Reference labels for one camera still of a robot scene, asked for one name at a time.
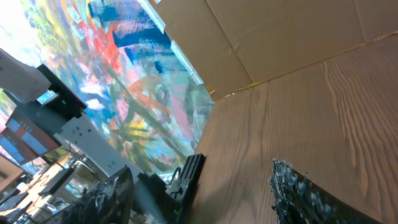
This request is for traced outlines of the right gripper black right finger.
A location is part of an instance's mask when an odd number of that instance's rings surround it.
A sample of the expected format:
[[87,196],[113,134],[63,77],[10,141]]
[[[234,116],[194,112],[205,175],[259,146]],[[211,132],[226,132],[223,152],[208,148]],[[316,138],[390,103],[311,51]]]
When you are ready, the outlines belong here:
[[279,223],[360,224],[378,221],[349,206],[314,184],[291,165],[273,160],[269,179],[274,194],[273,211]]

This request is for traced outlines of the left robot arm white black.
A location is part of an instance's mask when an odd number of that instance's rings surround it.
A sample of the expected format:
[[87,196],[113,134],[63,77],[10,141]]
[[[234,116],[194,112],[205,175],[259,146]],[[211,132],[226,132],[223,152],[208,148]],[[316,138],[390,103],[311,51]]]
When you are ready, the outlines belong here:
[[1,88],[16,110],[51,136],[81,149],[106,175],[128,167],[137,180],[143,172],[110,145],[85,113],[86,104],[46,65],[26,65],[2,49]]

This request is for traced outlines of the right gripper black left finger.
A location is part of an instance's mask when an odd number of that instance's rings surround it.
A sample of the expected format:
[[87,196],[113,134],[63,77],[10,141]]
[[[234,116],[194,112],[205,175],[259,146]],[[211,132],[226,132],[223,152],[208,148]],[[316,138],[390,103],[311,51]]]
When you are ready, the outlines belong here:
[[133,196],[132,172],[123,167],[43,224],[128,224]]

